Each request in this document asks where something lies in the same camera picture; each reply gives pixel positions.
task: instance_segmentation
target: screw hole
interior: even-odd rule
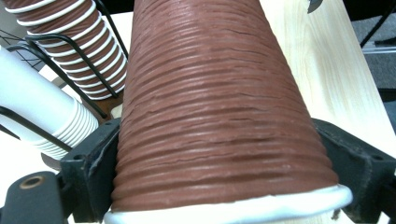
[[[384,158],[382,158],[381,156],[378,156],[378,155],[372,155],[372,158],[375,159],[376,161],[384,160]]]
[[[77,155],[77,156],[73,157],[73,159],[75,161],[82,161],[85,159],[85,155]]]
[[[33,189],[33,188],[41,185],[43,182],[44,182],[44,176],[36,175],[36,176],[30,177],[30,178],[24,180],[20,184],[20,188],[21,189]]]

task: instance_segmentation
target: gray floor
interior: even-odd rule
[[[380,18],[375,17],[364,21],[353,21],[352,26],[358,40],[361,42]],[[371,41],[384,40],[396,36],[395,13],[385,21],[381,28],[371,38]],[[378,88],[396,89],[396,53],[365,55]]]

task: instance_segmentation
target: stacked white cups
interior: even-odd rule
[[[124,88],[127,59],[92,0],[2,0],[6,11],[17,17],[29,35],[60,34],[72,38],[105,80],[120,92]],[[111,96],[105,85],[76,51],[61,40],[37,43],[93,100]]]
[[[98,127],[93,114],[36,70],[0,46],[0,106],[8,108],[70,147]],[[67,152],[47,139],[0,115],[0,124],[55,160]]]

